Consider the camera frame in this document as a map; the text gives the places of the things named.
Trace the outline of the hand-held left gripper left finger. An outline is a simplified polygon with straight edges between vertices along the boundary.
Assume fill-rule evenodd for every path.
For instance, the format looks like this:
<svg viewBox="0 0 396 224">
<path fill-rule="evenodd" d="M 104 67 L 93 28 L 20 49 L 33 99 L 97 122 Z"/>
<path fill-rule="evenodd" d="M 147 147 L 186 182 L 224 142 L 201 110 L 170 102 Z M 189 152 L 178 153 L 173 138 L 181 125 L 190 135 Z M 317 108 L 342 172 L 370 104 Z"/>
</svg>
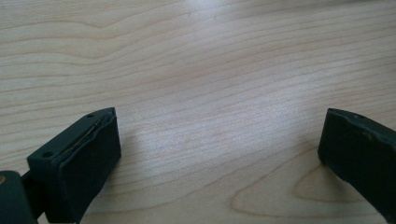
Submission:
<svg viewBox="0 0 396 224">
<path fill-rule="evenodd" d="M 80 222 L 120 156 L 113 107 L 82 117 L 29 155 L 31 176 L 46 193 L 48 221 Z"/>
</svg>

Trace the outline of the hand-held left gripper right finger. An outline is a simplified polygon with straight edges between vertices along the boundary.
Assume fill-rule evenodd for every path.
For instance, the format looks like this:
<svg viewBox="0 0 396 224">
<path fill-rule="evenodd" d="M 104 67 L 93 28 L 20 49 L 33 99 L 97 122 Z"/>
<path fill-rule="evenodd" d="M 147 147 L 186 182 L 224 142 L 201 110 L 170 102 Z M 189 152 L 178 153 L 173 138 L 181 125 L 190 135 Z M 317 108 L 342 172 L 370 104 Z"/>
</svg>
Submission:
<svg viewBox="0 0 396 224">
<path fill-rule="evenodd" d="M 396 223 L 396 131 L 362 115 L 330 108 L 318 157 L 388 223 Z"/>
</svg>

